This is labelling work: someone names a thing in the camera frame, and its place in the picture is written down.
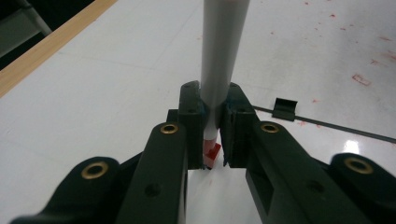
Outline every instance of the white surface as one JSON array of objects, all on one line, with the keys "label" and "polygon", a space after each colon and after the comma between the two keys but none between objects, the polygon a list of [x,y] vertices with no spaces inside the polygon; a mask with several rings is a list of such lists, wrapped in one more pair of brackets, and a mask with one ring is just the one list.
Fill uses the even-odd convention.
[{"label": "white surface", "polygon": [[[233,82],[254,105],[297,100],[300,116],[396,137],[396,2],[307,3],[251,1]],[[202,6],[119,0],[0,99],[1,223],[42,209],[79,162],[143,150],[179,87],[199,79]],[[276,122],[315,158],[358,147],[396,175],[393,144]],[[245,171],[221,164],[190,172],[187,223],[260,223]]]}]

